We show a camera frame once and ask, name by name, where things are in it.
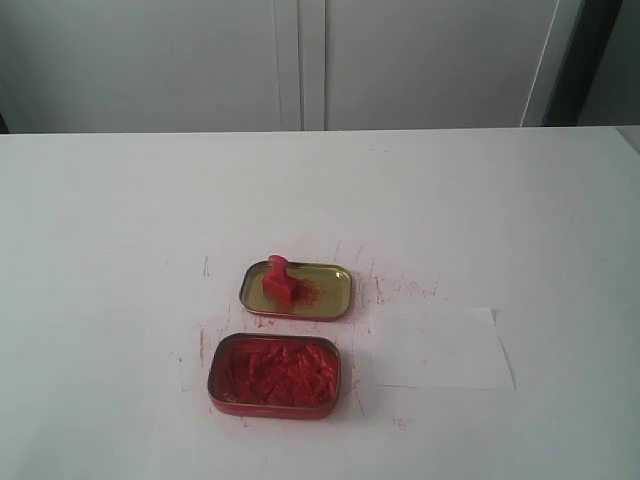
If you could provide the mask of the white cabinet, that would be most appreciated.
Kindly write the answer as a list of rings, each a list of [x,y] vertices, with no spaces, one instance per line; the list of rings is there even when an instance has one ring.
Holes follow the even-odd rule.
[[[577,1],[5,1],[14,133],[538,126]]]

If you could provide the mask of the gold tin lid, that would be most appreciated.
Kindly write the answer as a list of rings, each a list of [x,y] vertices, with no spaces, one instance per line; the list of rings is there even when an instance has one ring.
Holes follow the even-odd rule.
[[[354,280],[342,266],[292,262],[288,274],[301,282],[301,291],[289,302],[264,291],[263,280],[270,270],[269,262],[261,261],[245,273],[239,300],[250,313],[293,320],[334,321],[351,309]]]

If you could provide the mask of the red ink pad tin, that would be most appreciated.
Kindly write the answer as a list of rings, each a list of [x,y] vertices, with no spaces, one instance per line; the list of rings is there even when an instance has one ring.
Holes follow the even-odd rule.
[[[207,390],[228,415],[319,420],[338,403],[341,369],[326,338],[236,333],[219,342]]]

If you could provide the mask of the red plastic stamp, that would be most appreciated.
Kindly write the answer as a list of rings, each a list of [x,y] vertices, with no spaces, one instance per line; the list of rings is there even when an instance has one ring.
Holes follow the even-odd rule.
[[[289,274],[289,261],[279,255],[270,255],[268,263],[270,269],[263,278],[263,290],[279,302],[292,302],[299,280]]]

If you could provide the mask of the white paper sheet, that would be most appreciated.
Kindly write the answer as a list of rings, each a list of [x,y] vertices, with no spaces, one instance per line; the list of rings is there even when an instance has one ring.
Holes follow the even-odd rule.
[[[371,317],[370,340],[381,386],[514,388],[489,308],[390,306]]]

